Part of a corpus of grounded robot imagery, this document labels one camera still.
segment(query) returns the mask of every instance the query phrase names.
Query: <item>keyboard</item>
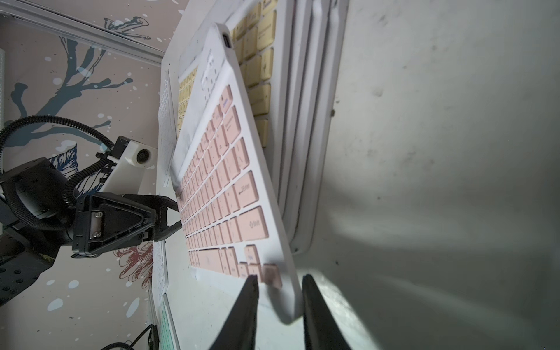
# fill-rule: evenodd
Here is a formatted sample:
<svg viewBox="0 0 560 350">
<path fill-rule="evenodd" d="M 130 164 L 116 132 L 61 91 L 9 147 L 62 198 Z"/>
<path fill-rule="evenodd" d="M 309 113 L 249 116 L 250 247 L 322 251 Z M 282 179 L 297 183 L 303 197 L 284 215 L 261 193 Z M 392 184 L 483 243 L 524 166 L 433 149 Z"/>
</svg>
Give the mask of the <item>keyboard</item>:
<svg viewBox="0 0 560 350">
<path fill-rule="evenodd" d="M 256 275 L 259 303 L 289 323 L 301 315 L 301 289 L 229 33 L 208 31 L 185 120 L 198 108 L 202 117 L 186 153 L 174 154 L 185 155 L 172 182 L 186 250 L 197 278 L 235 296 Z"/>
</svg>

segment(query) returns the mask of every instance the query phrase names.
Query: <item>white paint splatter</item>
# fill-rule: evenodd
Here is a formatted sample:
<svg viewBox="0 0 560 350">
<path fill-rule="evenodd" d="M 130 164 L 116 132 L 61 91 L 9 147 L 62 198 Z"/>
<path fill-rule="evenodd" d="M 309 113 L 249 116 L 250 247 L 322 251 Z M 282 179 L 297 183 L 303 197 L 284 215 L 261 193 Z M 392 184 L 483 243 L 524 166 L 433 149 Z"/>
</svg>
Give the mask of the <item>white paint splatter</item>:
<svg viewBox="0 0 560 350">
<path fill-rule="evenodd" d="M 134 299 L 134 301 L 130 304 L 127 311 L 127 318 L 130 318 L 136 310 L 138 309 L 138 305 L 140 305 L 140 298 Z"/>
<path fill-rule="evenodd" d="M 83 75 L 86 78 L 91 77 L 91 72 L 88 71 L 86 68 L 78 67 L 78 72 L 80 72 L 80 74 Z"/>
<path fill-rule="evenodd" d="M 51 301 L 49 306 L 46 307 L 47 311 L 53 311 L 56 309 L 60 309 L 64 302 L 60 298 L 56 298 L 55 300 Z"/>
<path fill-rule="evenodd" d="M 56 147 L 56 150 L 58 152 L 64 152 L 64 151 L 74 147 L 75 144 L 76 144 L 76 141 L 64 140 L 60 143 L 60 147 Z"/>
</svg>

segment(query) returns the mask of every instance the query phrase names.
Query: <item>pink keycap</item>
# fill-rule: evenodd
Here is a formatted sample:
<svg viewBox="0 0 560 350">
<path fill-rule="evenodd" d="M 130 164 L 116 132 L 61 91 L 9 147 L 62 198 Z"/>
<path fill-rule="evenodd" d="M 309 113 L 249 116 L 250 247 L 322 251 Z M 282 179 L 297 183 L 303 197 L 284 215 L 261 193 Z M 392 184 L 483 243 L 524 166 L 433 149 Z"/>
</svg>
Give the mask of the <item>pink keycap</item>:
<svg viewBox="0 0 560 350">
<path fill-rule="evenodd" d="M 239 210 L 239 202 L 237 201 L 237 196 L 235 195 L 234 187 L 229 187 L 226 191 L 226 201 L 227 206 L 230 208 L 231 213 L 235 213 Z"/>
<path fill-rule="evenodd" d="M 245 148 L 245 141 L 239 139 L 239 141 L 234 146 L 235 156 L 237 157 L 237 165 L 240 169 L 245 169 L 249 165 L 249 156 L 247 155 L 247 149 Z"/>
<path fill-rule="evenodd" d="M 218 147 L 218 153 L 220 154 L 220 156 L 223 156 L 224 153 L 226 153 L 228 147 L 230 146 L 230 144 L 226 140 L 226 134 L 223 131 L 223 126 L 218 127 L 216 131 L 216 137 L 214 139 L 216 140 L 216 147 Z"/>
<path fill-rule="evenodd" d="M 211 207 L 212 207 L 212 211 L 214 212 L 214 218 L 216 218 L 216 220 L 220 220 L 223 217 L 223 215 L 220 211 L 220 205 L 218 204 L 218 200 L 215 199 L 211 203 Z"/>
<path fill-rule="evenodd" d="M 202 151 L 204 152 L 208 148 L 208 137 L 206 133 L 202 134 L 202 139 L 200 140 L 200 146 L 202 146 Z"/>
<path fill-rule="evenodd" d="M 264 222 L 263 210 L 256 207 L 237 217 L 239 232 L 244 241 L 260 240 L 268 237 L 267 226 Z"/>
<path fill-rule="evenodd" d="M 208 229 L 208 236 L 210 236 L 210 243 L 216 245 L 216 236 L 214 234 L 214 228 Z"/>
<path fill-rule="evenodd" d="M 200 259 L 200 268 L 223 273 L 219 249 L 199 250 L 198 258 Z"/>
<path fill-rule="evenodd" d="M 226 163 L 227 175 L 230 179 L 234 179 L 239 175 L 239 166 L 237 165 L 237 157 L 235 156 L 235 150 L 232 148 L 223 159 Z"/>
<path fill-rule="evenodd" d="M 211 199 L 214 198 L 214 195 L 216 193 L 214 192 L 214 188 L 212 187 L 212 181 L 210 179 L 206 180 L 204 186 L 206 187 L 206 193 L 208 194 L 208 198 Z"/>
<path fill-rule="evenodd" d="M 237 257 L 235 256 L 234 248 L 226 249 L 227 264 L 230 266 L 230 273 L 234 277 L 239 277 L 239 272 L 237 271 Z"/>
<path fill-rule="evenodd" d="M 243 175 L 235 184 L 235 194 L 239 205 L 246 207 L 251 203 L 259 200 L 259 194 L 256 192 L 255 181 L 253 180 L 253 172 L 249 171 Z"/>
<path fill-rule="evenodd" d="M 208 125 L 206 126 L 206 137 L 208 137 L 208 139 L 211 140 L 214 137 L 215 132 L 216 132 L 216 127 L 214 126 L 214 124 L 212 124 L 212 121 L 210 120 L 208 122 Z"/>
<path fill-rule="evenodd" d="M 214 189 L 215 193 L 218 193 L 222 190 L 220 181 L 218 180 L 218 170 L 214 170 L 214 172 L 210 174 L 210 181 L 212 182 L 212 188 Z"/>
<path fill-rule="evenodd" d="M 249 269 L 247 269 L 247 263 L 237 264 L 237 271 L 239 271 L 239 277 L 247 279 L 249 276 Z"/>
<path fill-rule="evenodd" d="M 249 264 L 247 266 L 247 270 L 249 271 L 249 274 L 253 274 L 257 277 L 257 279 L 259 280 L 259 283 L 262 283 L 263 281 L 263 274 L 260 270 L 260 265 L 254 265 L 254 264 Z"/>
<path fill-rule="evenodd" d="M 231 240 L 235 243 L 241 242 L 241 236 L 239 235 L 239 226 L 237 224 L 236 217 L 227 222 L 227 227 L 230 229 Z"/>
<path fill-rule="evenodd" d="M 227 109 L 231 106 L 233 99 L 230 86 L 228 85 L 225 89 L 223 89 L 222 96 L 220 96 L 220 109 L 222 110 L 222 113 L 227 112 Z"/>
<path fill-rule="evenodd" d="M 215 128 L 217 128 L 218 125 L 222 122 L 222 118 L 222 110 L 220 109 L 220 106 L 216 106 L 216 108 L 214 108 L 214 113 L 212 113 L 212 124 L 214 124 Z"/>
<path fill-rule="evenodd" d="M 222 231 L 222 238 L 224 244 L 232 243 L 230 237 L 230 228 L 228 227 L 227 222 L 222 222 L 220 224 L 220 230 Z"/>
<path fill-rule="evenodd" d="M 230 208 L 227 205 L 226 194 L 225 193 L 220 194 L 217 200 L 222 215 L 228 216 L 230 214 Z"/>
<path fill-rule="evenodd" d="M 223 245 L 223 236 L 222 236 L 222 229 L 221 225 L 214 226 L 214 235 L 216 236 L 216 244 Z"/>
<path fill-rule="evenodd" d="M 255 245 L 248 245 L 245 247 L 245 257 L 249 264 L 260 264 L 259 254 L 256 252 Z"/>
<path fill-rule="evenodd" d="M 226 275 L 230 275 L 230 267 L 227 263 L 227 256 L 226 256 L 226 250 L 225 249 L 220 249 L 220 260 L 222 261 L 222 270 L 223 273 Z"/>
<path fill-rule="evenodd" d="M 206 212 L 208 213 L 208 221 L 210 222 L 210 224 L 213 224 L 216 222 L 216 216 L 214 216 L 214 209 L 212 209 L 212 206 L 206 206 Z"/>
<path fill-rule="evenodd" d="M 208 153 L 210 153 L 210 159 L 212 164 L 216 165 L 220 161 L 220 155 L 218 154 L 218 148 L 216 147 L 216 140 L 212 139 L 210 141 L 210 146 L 208 146 Z"/>
<path fill-rule="evenodd" d="M 230 177 L 227 176 L 226 165 L 224 162 L 220 162 L 218 164 L 218 180 L 222 187 L 225 187 L 228 183 L 230 183 Z"/>
<path fill-rule="evenodd" d="M 223 121 L 223 126 L 226 131 L 226 139 L 229 143 L 232 143 L 235 138 L 241 132 L 241 127 L 239 126 L 239 119 L 237 118 L 237 110 L 235 106 L 230 109 L 226 114 L 226 119 Z"/>
</svg>

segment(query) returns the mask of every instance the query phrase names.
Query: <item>yellow keycap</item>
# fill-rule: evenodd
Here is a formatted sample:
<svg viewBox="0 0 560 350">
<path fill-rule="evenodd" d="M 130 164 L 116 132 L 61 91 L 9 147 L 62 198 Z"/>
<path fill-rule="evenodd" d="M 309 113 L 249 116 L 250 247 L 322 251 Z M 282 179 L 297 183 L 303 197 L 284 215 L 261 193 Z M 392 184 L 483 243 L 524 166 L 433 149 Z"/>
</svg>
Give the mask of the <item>yellow keycap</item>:
<svg viewBox="0 0 560 350">
<path fill-rule="evenodd" d="M 263 16 L 276 7 L 278 0 L 263 0 Z"/>
<path fill-rule="evenodd" d="M 239 21 L 239 23 L 234 28 L 235 39 L 239 40 L 239 38 L 243 36 L 246 30 L 247 30 L 247 18 L 243 17 L 243 19 Z"/>
<path fill-rule="evenodd" d="M 276 32 L 276 11 L 272 11 L 263 17 L 258 25 L 259 35 L 256 41 L 256 48 L 264 49 L 274 42 L 274 34 Z"/>
<path fill-rule="evenodd" d="M 242 65 L 239 66 L 239 69 L 241 70 L 241 76 L 243 77 L 243 81 L 246 81 L 247 78 L 247 64 L 243 63 Z"/>
<path fill-rule="evenodd" d="M 247 15 L 247 28 L 253 28 L 260 20 L 260 2 L 251 9 Z"/>
<path fill-rule="evenodd" d="M 237 63 L 243 62 L 243 40 L 234 42 L 234 51 Z"/>
<path fill-rule="evenodd" d="M 267 146 L 268 140 L 268 119 L 255 120 L 256 132 L 259 134 L 260 145 Z"/>
<path fill-rule="evenodd" d="M 247 79 L 245 80 L 245 86 L 257 85 L 260 81 L 260 56 L 257 55 L 247 61 Z"/>
<path fill-rule="evenodd" d="M 256 27 L 249 30 L 243 40 L 243 58 L 249 59 L 256 53 Z"/>
<path fill-rule="evenodd" d="M 270 79 L 272 76 L 272 60 L 274 59 L 274 49 L 266 50 L 263 53 L 263 61 L 260 66 L 260 78 L 262 80 Z"/>
<path fill-rule="evenodd" d="M 257 86 L 247 93 L 253 116 L 268 113 L 270 108 L 270 84 Z"/>
</svg>

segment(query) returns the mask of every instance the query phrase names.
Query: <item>pink keyboard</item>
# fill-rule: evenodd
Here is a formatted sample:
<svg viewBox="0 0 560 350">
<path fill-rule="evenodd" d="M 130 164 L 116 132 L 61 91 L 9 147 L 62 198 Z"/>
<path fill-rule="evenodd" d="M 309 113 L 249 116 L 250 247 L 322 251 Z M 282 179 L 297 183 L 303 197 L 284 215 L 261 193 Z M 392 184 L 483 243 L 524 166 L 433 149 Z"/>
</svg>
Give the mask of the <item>pink keyboard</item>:
<svg viewBox="0 0 560 350">
<path fill-rule="evenodd" d="M 174 154 L 182 157 L 173 183 L 186 248 L 196 279 L 237 296 L 256 275 L 259 303 L 290 322 L 301 315 L 301 289 L 228 36 L 223 25 L 209 30 L 191 95 L 199 107 L 189 103 L 185 115 L 198 126 L 188 150 Z"/>
</svg>

